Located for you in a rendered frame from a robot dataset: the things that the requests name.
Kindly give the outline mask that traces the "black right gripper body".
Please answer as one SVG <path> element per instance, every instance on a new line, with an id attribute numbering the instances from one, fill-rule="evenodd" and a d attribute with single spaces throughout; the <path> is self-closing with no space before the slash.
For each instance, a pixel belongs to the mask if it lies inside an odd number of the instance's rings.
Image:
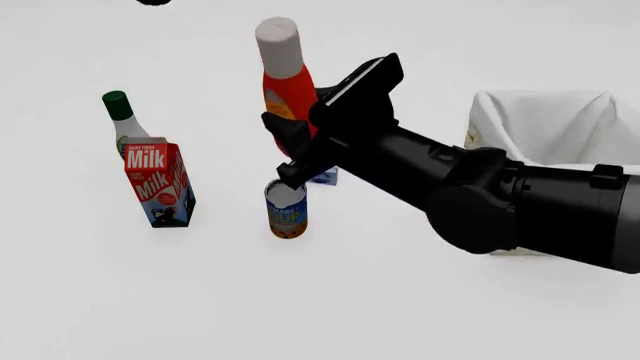
<path id="1" fill-rule="evenodd" d="M 316 101 L 309 110 L 309 122 L 317 128 L 313 158 L 279 165 L 279 179 L 299 188 L 331 167 L 343 167 L 357 146 L 396 126 L 390 92 L 403 78 L 397 53 L 371 59 L 352 71 L 336 85 L 343 88 L 340 98 Z"/>

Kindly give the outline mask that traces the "red ketchup bottle white cap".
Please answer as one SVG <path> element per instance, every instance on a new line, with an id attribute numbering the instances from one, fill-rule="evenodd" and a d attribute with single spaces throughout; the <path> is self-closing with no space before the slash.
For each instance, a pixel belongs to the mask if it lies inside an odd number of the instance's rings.
<path id="1" fill-rule="evenodd" d="M 318 98 L 303 59 L 298 26 L 288 17 L 271 17 L 259 23 L 255 38 L 263 65 L 266 111 L 309 122 L 309 110 Z M 313 137 L 317 128 L 311 123 L 310 128 Z"/>

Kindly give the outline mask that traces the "basket with white cloth lining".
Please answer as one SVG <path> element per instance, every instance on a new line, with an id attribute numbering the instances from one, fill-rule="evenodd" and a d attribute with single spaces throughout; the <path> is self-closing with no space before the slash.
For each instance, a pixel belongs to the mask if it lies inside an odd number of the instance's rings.
<path id="1" fill-rule="evenodd" d="M 608 92 L 479 92 L 464 146 L 525 165 L 521 248 L 640 272 L 639 109 Z"/>

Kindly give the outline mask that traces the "small blue box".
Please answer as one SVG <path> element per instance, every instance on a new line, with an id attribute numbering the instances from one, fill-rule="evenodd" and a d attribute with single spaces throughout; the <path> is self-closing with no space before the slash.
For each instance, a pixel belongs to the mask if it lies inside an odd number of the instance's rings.
<path id="1" fill-rule="evenodd" d="M 335 186 L 338 182 L 338 167 L 331 167 L 317 176 L 314 176 L 309 182 L 313 182 L 321 185 Z"/>

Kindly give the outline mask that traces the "blue soup can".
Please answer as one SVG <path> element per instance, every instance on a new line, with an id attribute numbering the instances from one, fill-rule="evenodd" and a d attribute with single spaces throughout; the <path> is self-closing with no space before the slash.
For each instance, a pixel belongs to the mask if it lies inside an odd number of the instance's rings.
<path id="1" fill-rule="evenodd" d="M 307 188 L 290 188 L 275 179 L 264 190 L 269 227 L 280 239 L 301 236 L 308 227 Z"/>

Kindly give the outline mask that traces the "red milk carton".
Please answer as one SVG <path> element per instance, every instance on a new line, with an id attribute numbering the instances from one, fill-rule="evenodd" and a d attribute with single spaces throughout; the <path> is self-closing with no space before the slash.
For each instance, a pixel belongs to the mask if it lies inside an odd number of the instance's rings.
<path id="1" fill-rule="evenodd" d="M 154 228 L 188 227 L 196 198 L 179 146 L 164 137 L 126 137 L 124 170 Z"/>

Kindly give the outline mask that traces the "white bottle green cap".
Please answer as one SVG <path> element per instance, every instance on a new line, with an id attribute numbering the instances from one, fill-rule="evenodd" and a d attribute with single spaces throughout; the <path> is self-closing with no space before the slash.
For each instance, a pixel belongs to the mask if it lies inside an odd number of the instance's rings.
<path id="1" fill-rule="evenodd" d="M 139 124 L 125 92 L 114 90 L 102 95 L 103 104 L 113 122 L 116 134 L 116 149 L 125 158 L 129 143 L 149 143 L 150 135 Z"/>

